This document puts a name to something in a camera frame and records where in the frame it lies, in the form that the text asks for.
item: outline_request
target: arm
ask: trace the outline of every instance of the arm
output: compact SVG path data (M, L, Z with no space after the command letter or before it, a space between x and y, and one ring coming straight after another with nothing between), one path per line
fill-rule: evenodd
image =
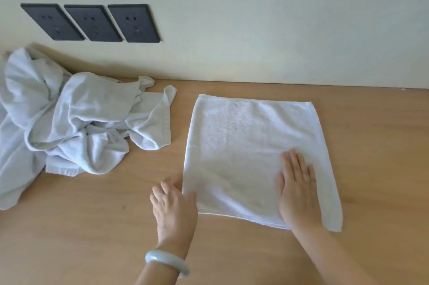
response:
M170 178L165 178L152 188L150 199L158 224L157 250L185 260L198 218L195 192L186 198ZM178 277L175 268L151 261L143 268L136 285L174 285Z
M313 166L302 154L281 154L283 174L276 180L279 209L287 225L329 285L377 285L322 225Z

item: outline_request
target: wall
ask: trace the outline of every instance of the wall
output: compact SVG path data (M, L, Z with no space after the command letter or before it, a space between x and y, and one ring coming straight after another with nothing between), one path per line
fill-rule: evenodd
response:
M21 2L148 3L163 42L55 42ZM0 22L2 53L36 42L76 71L429 87L429 0L0 0Z

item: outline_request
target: bracelet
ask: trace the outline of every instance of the bracelet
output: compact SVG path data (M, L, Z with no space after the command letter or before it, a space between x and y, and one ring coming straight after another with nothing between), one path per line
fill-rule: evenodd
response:
M171 253L152 250L146 254L146 263L151 261L161 262L162 264L171 266L180 271L179 278L184 278L189 275L189 268L185 263L185 260L180 259L178 256L172 255Z

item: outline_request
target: wood grain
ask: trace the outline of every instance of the wood grain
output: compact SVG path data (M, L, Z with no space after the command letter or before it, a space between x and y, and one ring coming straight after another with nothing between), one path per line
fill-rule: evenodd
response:
M429 92L365 87L157 81L178 89L172 144L131 144L105 175L42 173L19 205L0 212L2 284L133 284L156 245L148 196L180 180L198 94L312 101L344 210L345 249L381 284L429 283ZM322 284L289 231L200 215L179 284Z

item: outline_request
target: electrical outlet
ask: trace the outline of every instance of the electrical outlet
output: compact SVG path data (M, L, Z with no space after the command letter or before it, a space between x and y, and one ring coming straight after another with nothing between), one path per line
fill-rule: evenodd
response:
M122 42L102 5L65 5L64 8L91 41Z
M21 7L56 41L82 41L84 37L57 4L21 4Z
M158 43L149 5L108 5L127 42Z

